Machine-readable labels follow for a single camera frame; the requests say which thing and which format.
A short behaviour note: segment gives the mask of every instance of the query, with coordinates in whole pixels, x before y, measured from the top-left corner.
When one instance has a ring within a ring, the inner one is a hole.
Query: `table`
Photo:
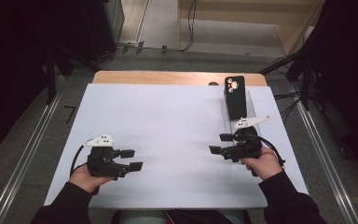
[[[208,148],[208,145],[224,147],[218,134],[226,133],[227,128],[221,110],[223,87],[207,84],[211,81],[222,84],[225,77],[235,75],[239,74],[98,72],[85,92],[45,204],[54,200],[67,180],[77,148],[97,133],[109,130],[116,149],[136,151],[134,158],[118,162],[139,160],[144,162],[144,167],[141,172],[103,185],[90,207],[243,209],[266,206],[257,186],[261,180],[252,177],[239,163],[212,155]],[[255,84],[247,86],[248,118],[271,116],[271,120],[256,128],[287,160],[286,173],[297,190],[308,193],[266,80],[259,74],[242,75],[246,83]],[[77,164],[83,163],[88,154],[83,150]]]
[[[187,20],[192,2],[178,0],[177,43],[180,43],[180,20]],[[275,24],[283,49],[289,55],[317,21],[323,5],[324,0],[197,0],[196,20]]]

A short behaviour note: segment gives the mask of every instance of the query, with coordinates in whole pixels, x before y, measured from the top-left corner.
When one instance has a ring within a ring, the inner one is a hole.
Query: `black jacket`
[[[267,223],[325,223],[319,216],[318,205],[307,194],[297,192],[285,172],[270,177],[259,186],[268,203],[264,211]],[[90,223],[91,197],[92,194],[68,182],[51,205],[41,207],[36,212],[31,223]],[[200,213],[200,216],[207,216],[205,214],[208,213]],[[177,218],[173,222],[193,224],[191,218],[193,216]],[[210,220],[209,217],[204,219],[206,223]]]

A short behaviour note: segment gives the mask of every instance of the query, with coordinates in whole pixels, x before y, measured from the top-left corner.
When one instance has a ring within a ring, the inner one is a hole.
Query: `person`
[[[325,223],[319,215],[318,205],[309,195],[296,190],[273,150],[267,147],[262,147],[261,150],[262,154],[258,159],[243,158],[241,163],[248,170],[254,169],[263,180],[259,187],[268,203],[264,210],[267,223]],[[31,223],[90,223],[91,193],[112,179],[91,176],[87,165],[78,167],[54,202],[41,207]]]

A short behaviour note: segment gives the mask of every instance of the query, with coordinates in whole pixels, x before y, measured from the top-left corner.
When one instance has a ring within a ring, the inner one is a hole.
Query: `black smartphone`
[[[225,96],[229,119],[246,118],[246,91],[243,76],[225,78]]]

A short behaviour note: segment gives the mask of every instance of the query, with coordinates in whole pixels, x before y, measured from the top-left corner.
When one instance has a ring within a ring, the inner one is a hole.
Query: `hand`
[[[258,159],[242,158],[240,160],[242,164],[246,165],[248,170],[250,168],[254,169],[262,180],[282,172],[282,167],[278,163],[274,151],[268,147],[261,147],[261,156]]]
[[[89,173],[87,164],[84,164],[74,170],[74,173],[69,178],[69,182],[77,185],[88,193],[92,193],[95,188],[113,179],[115,178],[107,176],[92,176]]]

